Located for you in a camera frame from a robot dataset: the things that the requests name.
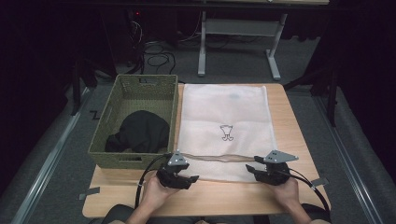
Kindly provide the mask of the black metal stand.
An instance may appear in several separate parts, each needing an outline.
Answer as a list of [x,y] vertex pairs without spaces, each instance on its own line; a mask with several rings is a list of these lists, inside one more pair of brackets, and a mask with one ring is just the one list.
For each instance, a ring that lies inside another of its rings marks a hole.
[[335,106],[337,93],[338,72],[335,68],[324,67],[317,71],[296,78],[283,86],[288,91],[296,86],[312,82],[310,92],[313,96],[327,95],[326,117],[335,127]]
[[95,88],[97,80],[92,67],[82,59],[75,61],[72,68],[72,90],[73,90],[73,109],[72,116],[75,116],[81,107],[80,81],[83,81],[86,87]]

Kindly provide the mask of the white mesh laundry bag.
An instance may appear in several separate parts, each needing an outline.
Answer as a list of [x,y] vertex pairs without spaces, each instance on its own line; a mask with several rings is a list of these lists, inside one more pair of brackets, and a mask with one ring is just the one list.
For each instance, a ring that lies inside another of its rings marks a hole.
[[177,148],[190,164],[184,176],[201,180],[255,180],[248,166],[277,149],[264,86],[184,86]]

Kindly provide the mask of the green woven basket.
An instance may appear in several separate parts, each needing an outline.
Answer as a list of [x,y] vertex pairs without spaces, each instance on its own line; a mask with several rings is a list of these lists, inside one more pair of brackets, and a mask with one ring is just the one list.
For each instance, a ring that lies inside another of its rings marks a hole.
[[[144,170],[152,160],[172,152],[177,122],[178,84],[175,75],[118,75],[99,119],[88,153],[104,169]],[[170,126],[167,148],[157,153],[106,152],[106,140],[116,134],[125,118],[145,110]]]

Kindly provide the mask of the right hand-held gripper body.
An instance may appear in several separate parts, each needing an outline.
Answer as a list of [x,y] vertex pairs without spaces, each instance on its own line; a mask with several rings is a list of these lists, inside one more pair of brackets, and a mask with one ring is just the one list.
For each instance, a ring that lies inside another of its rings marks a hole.
[[265,170],[260,171],[259,175],[254,175],[259,182],[278,186],[284,184],[290,178],[290,169],[288,161],[297,161],[298,157],[288,153],[272,150],[265,157]]

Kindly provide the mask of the white metal desk frame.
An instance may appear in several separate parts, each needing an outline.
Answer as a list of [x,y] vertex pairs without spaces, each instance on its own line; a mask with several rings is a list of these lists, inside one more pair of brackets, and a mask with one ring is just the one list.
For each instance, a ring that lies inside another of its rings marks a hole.
[[[302,6],[327,6],[330,0],[219,0],[223,3],[253,4],[257,7],[302,7]],[[276,64],[276,49],[283,33],[288,17],[287,12],[280,14],[277,20],[272,21],[249,21],[238,19],[208,19],[206,11],[201,12],[201,42],[198,60],[197,76],[204,77],[206,69],[206,36],[207,35],[242,35],[272,37],[272,47],[265,51],[265,57],[269,64],[271,75],[274,80],[280,80]]]

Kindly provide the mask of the grey tape strip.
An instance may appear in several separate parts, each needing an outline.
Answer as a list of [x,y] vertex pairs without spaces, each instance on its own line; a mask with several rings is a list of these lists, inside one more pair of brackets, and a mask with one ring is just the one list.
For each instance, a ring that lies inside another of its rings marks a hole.
[[330,181],[326,177],[320,177],[320,178],[317,178],[317,179],[311,181],[311,184],[314,187],[326,186],[329,183],[330,183]]
[[87,189],[85,192],[80,193],[77,197],[78,201],[84,201],[89,195],[100,193],[100,187]]

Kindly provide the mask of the person's left hand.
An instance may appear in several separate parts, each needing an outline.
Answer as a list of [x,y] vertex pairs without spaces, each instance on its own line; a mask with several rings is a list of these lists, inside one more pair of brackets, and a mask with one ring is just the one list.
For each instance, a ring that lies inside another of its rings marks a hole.
[[147,216],[152,215],[164,205],[168,198],[177,192],[178,189],[164,187],[159,178],[154,175],[146,183],[144,197],[139,205],[141,213]]

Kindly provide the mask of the metal floor rail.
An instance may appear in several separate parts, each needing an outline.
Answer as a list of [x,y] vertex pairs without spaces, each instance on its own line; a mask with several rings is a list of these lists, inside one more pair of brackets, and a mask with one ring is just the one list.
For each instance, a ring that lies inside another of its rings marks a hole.
[[320,97],[314,96],[313,101],[318,108],[319,114],[324,119],[327,129],[332,136],[332,140],[334,141],[337,148],[337,154],[340,162],[346,172],[346,176],[351,184],[351,187],[353,188],[353,191],[361,205],[364,215],[366,216],[370,224],[383,224],[383,220],[378,214],[369,190],[363,183],[356,166],[354,165],[352,159],[347,153],[347,148],[345,147],[339,133],[337,132],[336,127],[331,124],[327,117],[327,110],[325,104],[323,103],[323,100]]
[[93,88],[86,87],[81,94],[80,108],[74,115],[71,115],[66,127],[64,128],[60,138],[58,139],[55,147],[49,152],[48,157],[44,161],[39,173],[37,174],[34,183],[26,194],[21,206],[19,207],[14,218],[10,224],[28,224],[35,208],[42,197],[51,177],[64,154],[65,145],[71,132],[76,127],[80,118],[80,109],[83,108],[90,100],[93,93]]

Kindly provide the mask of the black garment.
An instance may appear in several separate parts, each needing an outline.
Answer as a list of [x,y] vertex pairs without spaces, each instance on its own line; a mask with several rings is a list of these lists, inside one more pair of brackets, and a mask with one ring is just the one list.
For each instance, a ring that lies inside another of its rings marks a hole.
[[106,140],[106,152],[158,153],[169,143],[169,124],[158,115],[146,110],[128,115],[115,134]]

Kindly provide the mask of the person's right hand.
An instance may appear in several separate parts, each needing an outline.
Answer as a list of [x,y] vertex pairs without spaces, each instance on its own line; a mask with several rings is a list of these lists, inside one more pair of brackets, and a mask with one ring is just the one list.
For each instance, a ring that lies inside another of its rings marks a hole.
[[296,208],[300,204],[298,182],[294,178],[289,178],[278,186],[269,186],[269,189],[274,193],[279,204],[287,210]]

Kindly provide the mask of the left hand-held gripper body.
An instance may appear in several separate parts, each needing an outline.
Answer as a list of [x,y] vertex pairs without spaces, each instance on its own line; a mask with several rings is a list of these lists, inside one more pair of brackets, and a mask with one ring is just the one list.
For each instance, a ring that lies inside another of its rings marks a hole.
[[183,176],[179,175],[179,172],[183,171],[180,170],[180,166],[186,163],[186,160],[179,151],[174,152],[167,161],[160,166],[156,176],[164,187],[188,189],[191,183],[188,183]]

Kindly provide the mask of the dark device with red light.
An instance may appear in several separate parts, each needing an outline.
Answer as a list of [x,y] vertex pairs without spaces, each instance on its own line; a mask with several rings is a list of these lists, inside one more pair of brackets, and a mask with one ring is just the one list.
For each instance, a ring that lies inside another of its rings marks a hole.
[[138,20],[142,18],[143,14],[140,10],[127,8],[126,16],[130,20]]

